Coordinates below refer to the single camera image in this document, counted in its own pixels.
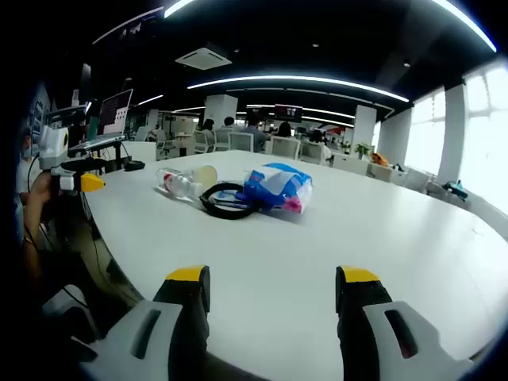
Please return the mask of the person's left hand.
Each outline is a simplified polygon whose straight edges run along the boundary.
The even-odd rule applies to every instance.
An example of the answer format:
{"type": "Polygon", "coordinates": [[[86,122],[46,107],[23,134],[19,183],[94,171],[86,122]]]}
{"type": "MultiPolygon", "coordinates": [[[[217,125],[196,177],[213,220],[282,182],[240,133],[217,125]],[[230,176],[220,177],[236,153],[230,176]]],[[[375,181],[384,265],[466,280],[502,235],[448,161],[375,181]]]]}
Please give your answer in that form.
{"type": "Polygon", "coordinates": [[[51,198],[51,181],[52,176],[50,172],[41,172],[29,192],[28,204],[30,206],[43,206],[51,198]]]}

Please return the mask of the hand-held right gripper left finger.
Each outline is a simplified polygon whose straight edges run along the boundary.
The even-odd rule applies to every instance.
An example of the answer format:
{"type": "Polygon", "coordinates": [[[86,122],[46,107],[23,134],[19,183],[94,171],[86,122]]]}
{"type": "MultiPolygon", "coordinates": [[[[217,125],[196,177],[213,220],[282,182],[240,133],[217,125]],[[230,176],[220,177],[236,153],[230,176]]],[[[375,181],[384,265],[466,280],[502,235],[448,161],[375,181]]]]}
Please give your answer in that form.
{"type": "Polygon", "coordinates": [[[210,269],[181,267],[90,345],[90,380],[200,380],[210,326],[210,269]]]}

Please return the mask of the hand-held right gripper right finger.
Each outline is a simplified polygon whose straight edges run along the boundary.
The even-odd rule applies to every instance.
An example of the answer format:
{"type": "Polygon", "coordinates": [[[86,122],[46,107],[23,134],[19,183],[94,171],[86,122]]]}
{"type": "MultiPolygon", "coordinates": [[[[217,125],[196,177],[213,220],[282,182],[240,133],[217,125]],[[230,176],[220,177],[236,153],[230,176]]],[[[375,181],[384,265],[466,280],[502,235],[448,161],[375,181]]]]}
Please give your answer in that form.
{"type": "Polygon", "coordinates": [[[369,270],[337,267],[336,313],[345,380],[458,380],[472,368],[471,360],[450,356],[437,329],[393,301],[369,270]]]}

